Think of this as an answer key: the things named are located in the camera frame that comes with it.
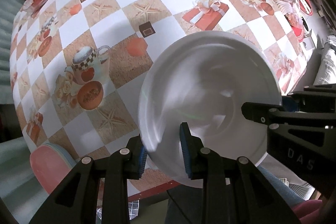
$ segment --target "table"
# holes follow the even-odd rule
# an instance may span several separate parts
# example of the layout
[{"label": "table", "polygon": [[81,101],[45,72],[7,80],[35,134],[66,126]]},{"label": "table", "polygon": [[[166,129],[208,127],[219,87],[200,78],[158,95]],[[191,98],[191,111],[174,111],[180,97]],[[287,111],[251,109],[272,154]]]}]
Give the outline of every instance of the table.
[{"label": "table", "polygon": [[[283,94],[306,67],[273,0],[48,0],[36,15],[20,11],[10,73],[29,149],[55,143],[78,160],[124,147],[139,134],[137,104],[146,72],[169,45],[201,30],[249,40],[269,60]],[[152,163],[146,167],[141,180],[128,183],[129,195],[176,185]]]}]

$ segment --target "white plate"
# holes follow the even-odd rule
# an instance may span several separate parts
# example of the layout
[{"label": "white plate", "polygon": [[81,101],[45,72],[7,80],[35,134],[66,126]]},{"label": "white plate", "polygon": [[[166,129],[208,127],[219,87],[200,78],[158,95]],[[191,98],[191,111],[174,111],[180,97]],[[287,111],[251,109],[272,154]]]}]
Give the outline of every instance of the white plate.
[{"label": "white plate", "polygon": [[267,126],[246,120],[244,102],[281,105],[278,81],[251,42],[222,31],[188,35],[154,62],[142,85],[138,119],[142,142],[157,167],[173,180],[202,187],[185,173],[179,126],[224,157],[266,156]]}]

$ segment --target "cable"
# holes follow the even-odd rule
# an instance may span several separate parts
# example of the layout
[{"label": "cable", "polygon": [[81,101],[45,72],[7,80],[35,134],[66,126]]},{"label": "cable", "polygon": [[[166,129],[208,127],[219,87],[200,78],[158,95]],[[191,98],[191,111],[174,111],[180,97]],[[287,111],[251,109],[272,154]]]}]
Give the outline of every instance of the cable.
[{"label": "cable", "polygon": [[167,194],[169,196],[169,198],[174,202],[174,204],[176,205],[176,207],[178,208],[178,210],[180,211],[180,213],[183,215],[183,217],[185,218],[185,220],[187,220],[187,222],[189,224],[193,224],[189,218],[185,215],[185,213],[182,211],[181,207],[177,204],[177,202],[173,199],[173,197],[171,196],[171,194],[169,193],[169,191],[167,190]]}]

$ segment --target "pillow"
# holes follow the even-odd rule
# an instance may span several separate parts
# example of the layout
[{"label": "pillow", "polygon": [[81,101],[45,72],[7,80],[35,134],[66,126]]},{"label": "pillow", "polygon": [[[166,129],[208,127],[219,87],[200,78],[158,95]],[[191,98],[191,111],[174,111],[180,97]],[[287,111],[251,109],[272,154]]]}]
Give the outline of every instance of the pillow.
[{"label": "pillow", "polygon": [[314,85],[336,84],[336,48],[329,43],[325,44],[322,60]]}]

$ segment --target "screw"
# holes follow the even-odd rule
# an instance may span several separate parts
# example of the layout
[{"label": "screw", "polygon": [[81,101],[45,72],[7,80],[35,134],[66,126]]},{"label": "screw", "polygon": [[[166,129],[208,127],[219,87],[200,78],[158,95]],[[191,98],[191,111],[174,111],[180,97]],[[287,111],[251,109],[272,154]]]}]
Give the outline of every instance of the screw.
[{"label": "screw", "polygon": [[90,157],[84,157],[82,158],[82,163],[83,164],[89,164],[91,162],[91,158]]},{"label": "screw", "polygon": [[122,148],[119,151],[120,154],[122,155],[127,155],[129,153],[129,149],[128,148]]},{"label": "screw", "polygon": [[238,161],[241,163],[241,164],[248,164],[249,163],[249,160],[246,158],[246,157],[240,157],[238,159]]},{"label": "screw", "polygon": [[207,148],[207,147],[202,147],[202,148],[200,149],[200,152],[201,152],[202,154],[209,154],[209,153],[210,153],[210,149]]},{"label": "screw", "polygon": [[277,124],[277,123],[272,123],[272,124],[270,124],[269,125],[269,129],[277,129],[279,127],[279,124]]}]

